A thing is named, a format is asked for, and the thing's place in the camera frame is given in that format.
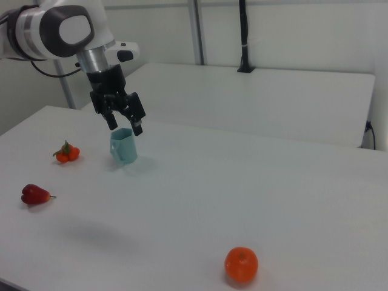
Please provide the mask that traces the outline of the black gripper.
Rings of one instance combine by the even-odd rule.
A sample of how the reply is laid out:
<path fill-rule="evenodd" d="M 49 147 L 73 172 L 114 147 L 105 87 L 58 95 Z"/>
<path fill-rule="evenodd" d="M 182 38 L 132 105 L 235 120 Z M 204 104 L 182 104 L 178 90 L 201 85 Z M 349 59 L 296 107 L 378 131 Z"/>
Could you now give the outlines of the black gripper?
<path fill-rule="evenodd" d="M 121 114 L 130 121 L 134 135 L 139 136 L 143 132 L 141 124 L 146 113 L 138 94 L 125 92 L 126 81 L 121 66 L 118 64 L 101 72 L 87 73 L 87 77 L 92 87 L 90 97 L 95 112 L 105 119 L 109 129 L 118 127 L 112 109 L 113 96 L 118 95 L 123 101 Z"/>

